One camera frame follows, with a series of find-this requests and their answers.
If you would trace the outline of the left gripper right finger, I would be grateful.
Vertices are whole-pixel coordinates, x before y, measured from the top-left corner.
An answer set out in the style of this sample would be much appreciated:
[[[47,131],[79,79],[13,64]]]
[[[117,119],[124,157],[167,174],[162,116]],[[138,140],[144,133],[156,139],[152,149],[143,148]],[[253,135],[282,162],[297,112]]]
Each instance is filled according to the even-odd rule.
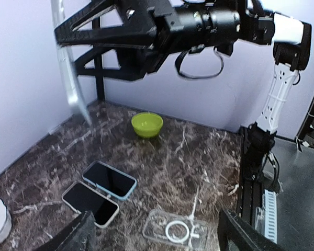
[[[220,250],[229,250],[229,241],[239,250],[284,250],[229,210],[220,211],[217,233]]]

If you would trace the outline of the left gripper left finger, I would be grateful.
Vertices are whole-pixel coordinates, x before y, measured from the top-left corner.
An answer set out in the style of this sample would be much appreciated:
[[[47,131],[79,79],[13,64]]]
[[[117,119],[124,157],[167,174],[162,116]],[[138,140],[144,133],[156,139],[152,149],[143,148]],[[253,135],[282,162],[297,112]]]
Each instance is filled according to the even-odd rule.
[[[96,226],[92,211],[84,211],[36,250],[95,250]]]

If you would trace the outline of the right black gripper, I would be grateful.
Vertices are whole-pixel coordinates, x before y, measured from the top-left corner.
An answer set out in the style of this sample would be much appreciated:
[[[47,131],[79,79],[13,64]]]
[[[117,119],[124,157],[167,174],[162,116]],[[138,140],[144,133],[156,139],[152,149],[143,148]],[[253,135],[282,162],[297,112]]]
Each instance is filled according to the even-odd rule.
[[[106,28],[79,30],[95,18],[115,9],[123,24]],[[58,45],[103,44],[115,47],[118,68],[104,67],[98,72],[87,67],[98,55],[111,48],[92,48],[74,61],[78,75],[102,76],[136,81],[156,73],[169,54],[180,51],[180,15],[169,1],[91,1],[58,25]]]

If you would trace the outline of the transparent clear phone case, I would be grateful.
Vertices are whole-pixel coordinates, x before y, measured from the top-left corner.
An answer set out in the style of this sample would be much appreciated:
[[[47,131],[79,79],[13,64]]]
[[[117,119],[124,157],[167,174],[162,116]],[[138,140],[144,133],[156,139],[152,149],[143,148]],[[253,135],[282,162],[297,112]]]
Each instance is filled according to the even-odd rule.
[[[142,235],[167,245],[204,250],[208,232],[208,224],[204,221],[154,209],[146,219]]]

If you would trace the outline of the white phone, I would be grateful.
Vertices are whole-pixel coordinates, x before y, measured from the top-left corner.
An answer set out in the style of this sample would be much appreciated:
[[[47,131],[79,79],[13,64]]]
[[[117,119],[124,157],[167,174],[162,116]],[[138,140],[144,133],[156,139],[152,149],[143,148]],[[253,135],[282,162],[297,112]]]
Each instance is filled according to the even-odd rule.
[[[55,29],[65,20],[63,1],[51,0],[51,13],[53,27]],[[59,42],[56,42],[56,48],[61,79],[66,91],[68,104],[74,114],[80,114],[88,125],[91,126],[92,119],[87,110],[87,104],[79,84],[76,68],[72,59],[72,49],[59,45]]]

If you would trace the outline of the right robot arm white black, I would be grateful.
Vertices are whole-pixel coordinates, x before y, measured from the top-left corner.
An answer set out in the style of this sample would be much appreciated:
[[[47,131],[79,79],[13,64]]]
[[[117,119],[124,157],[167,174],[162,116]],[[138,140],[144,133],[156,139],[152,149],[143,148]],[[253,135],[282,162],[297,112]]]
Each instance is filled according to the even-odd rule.
[[[237,40],[272,45],[273,82],[265,106],[248,130],[243,176],[258,180],[274,146],[279,115],[290,88],[309,62],[311,25],[266,10],[259,1],[90,1],[71,17],[51,2],[57,55],[68,104],[91,117],[78,76],[136,81],[155,73],[170,54],[180,70],[188,54],[212,47],[231,55]]]

